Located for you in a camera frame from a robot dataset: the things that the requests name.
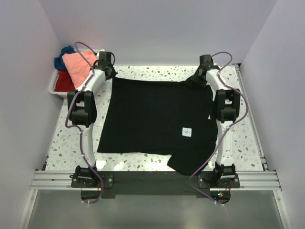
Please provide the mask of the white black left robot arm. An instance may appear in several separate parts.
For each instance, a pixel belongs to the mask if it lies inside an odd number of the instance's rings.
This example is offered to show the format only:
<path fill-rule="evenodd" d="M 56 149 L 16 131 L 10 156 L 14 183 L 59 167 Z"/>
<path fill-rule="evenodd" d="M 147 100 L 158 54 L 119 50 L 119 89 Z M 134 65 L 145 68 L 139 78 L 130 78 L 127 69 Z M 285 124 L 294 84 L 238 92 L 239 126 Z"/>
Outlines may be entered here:
<path fill-rule="evenodd" d="M 68 114 L 65 125 L 77 128 L 80 138 L 80 152 L 88 170 L 82 175 L 82 182 L 88 187 L 98 184 L 96 158 L 93 151 L 93 126 L 97 119 L 97 108 L 94 94 L 107 80 L 116 76 L 114 69 L 115 55 L 112 52 L 99 50 L 96 60 L 91 64 L 89 75 L 76 89 L 68 92 Z"/>

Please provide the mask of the blue t shirt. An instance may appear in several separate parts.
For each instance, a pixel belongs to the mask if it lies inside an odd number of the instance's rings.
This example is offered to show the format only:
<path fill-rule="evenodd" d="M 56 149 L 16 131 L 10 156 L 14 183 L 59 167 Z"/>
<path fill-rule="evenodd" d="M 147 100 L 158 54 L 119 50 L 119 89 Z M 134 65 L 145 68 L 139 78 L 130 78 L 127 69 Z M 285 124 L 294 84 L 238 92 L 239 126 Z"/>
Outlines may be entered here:
<path fill-rule="evenodd" d="M 73 54 L 73 53 L 75 53 L 75 50 L 70 45 L 62 48 L 61 52 L 60 52 L 60 55 L 58 57 L 54 58 L 54 68 L 56 70 L 58 70 L 58 71 L 65 71 L 65 70 L 67 70 L 66 66 L 64 64 L 64 61 L 63 61 L 63 55 L 65 55 L 65 54 Z"/>

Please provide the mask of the aluminium front rail frame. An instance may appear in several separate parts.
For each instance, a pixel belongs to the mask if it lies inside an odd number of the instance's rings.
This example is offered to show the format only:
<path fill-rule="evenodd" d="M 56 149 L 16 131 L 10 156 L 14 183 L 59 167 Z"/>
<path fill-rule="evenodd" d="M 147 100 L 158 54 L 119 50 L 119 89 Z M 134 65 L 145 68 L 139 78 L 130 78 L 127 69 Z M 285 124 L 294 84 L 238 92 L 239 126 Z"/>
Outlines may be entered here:
<path fill-rule="evenodd" d="M 30 188 L 32 190 L 98 190 L 100 185 L 84 184 L 72 178 L 71 171 L 36 171 Z M 103 187 L 110 188 L 162 188 L 172 189 L 189 188 L 194 185 L 200 189 L 210 190 L 281 190 L 279 178 L 275 171 L 238 171 L 231 181 L 221 181 L 216 185 L 207 184 L 204 179 L 210 176 L 210 172 L 192 178 L 182 176 L 176 172 L 148 172 L 148 171 L 112 171 L 101 172 Z"/>

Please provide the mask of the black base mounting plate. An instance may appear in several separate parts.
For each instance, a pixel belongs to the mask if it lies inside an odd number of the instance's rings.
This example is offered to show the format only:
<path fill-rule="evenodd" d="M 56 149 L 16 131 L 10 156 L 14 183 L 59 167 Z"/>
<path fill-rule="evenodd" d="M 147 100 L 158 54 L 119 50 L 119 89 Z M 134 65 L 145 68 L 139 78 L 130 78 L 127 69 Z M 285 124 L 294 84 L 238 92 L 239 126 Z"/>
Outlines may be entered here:
<path fill-rule="evenodd" d="M 99 171 L 78 167 L 70 175 L 71 187 L 81 189 L 82 200 L 111 199 L 118 195 L 212 197 L 227 202 L 240 188 L 239 177 L 212 180 L 211 172 L 189 178 L 177 172 Z"/>

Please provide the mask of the white plastic laundry basket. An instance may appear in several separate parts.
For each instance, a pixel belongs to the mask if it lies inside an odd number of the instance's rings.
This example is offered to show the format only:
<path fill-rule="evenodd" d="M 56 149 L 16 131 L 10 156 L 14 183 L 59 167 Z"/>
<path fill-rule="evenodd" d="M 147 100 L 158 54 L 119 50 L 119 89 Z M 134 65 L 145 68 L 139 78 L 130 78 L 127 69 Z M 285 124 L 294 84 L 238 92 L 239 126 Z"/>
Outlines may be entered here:
<path fill-rule="evenodd" d="M 95 61 L 93 51 L 65 53 L 60 58 L 60 65 L 55 67 L 49 92 L 65 98 L 69 90 L 77 89 L 85 82 Z"/>

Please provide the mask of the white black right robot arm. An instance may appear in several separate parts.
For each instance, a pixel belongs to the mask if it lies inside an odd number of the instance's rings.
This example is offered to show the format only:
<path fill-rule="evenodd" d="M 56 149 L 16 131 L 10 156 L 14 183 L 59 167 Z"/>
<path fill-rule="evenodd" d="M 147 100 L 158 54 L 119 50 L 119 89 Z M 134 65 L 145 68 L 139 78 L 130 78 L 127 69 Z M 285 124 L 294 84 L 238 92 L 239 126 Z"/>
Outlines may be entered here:
<path fill-rule="evenodd" d="M 213 173 L 207 180 L 213 181 L 217 187 L 224 187 L 229 179 L 235 177 L 233 123 L 240 113 L 240 91 L 231 87 L 221 76 L 219 66 L 209 54 L 199 57 L 199 66 L 192 81 L 203 86 L 209 84 L 215 91 L 210 117 L 216 120 L 218 128 L 218 145 L 215 148 L 217 158 Z"/>

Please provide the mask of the red t shirt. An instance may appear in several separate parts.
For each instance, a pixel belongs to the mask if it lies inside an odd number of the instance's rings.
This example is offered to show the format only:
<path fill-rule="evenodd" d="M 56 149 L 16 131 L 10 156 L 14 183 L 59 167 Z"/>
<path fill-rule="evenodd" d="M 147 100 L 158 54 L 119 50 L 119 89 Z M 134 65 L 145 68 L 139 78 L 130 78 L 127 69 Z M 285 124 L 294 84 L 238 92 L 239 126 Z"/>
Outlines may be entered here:
<path fill-rule="evenodd" d="M 56 92 L 68 92 L 74 90 L 74 84 L 71 80 L 71 77 L 68 71 L 58 71 L 58 79 L 55 84 L 54 91 Z"/>

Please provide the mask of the salmon pink t shirt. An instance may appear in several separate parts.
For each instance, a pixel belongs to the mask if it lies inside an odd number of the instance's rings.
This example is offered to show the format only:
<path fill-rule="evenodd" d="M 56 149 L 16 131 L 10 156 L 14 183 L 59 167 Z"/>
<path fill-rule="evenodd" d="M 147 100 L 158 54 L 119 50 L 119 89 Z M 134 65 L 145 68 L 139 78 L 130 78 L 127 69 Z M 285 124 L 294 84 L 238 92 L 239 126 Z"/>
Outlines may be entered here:
<path fill-rule="evenodd" d="M 62 56 L 62 60 L 71 77 L 75 89 L 78 88 L 89 76 L 91 69 L 90 66 L 78 52 L 72 54 L 64 54 Z"/>

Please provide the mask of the black t shirt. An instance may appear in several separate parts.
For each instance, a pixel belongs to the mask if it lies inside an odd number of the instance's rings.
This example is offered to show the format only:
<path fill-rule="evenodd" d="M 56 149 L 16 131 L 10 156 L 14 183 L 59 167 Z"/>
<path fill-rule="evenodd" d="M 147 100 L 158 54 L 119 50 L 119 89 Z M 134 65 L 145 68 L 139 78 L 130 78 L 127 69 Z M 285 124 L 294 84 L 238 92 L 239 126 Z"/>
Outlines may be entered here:
<path fill-rule="evenodd" d="M 169 155 L 167 165 L 191 175 L 213 153 L 213 92 L 190 79 L 149 82 L 115 78 L 97 151 Z"/>

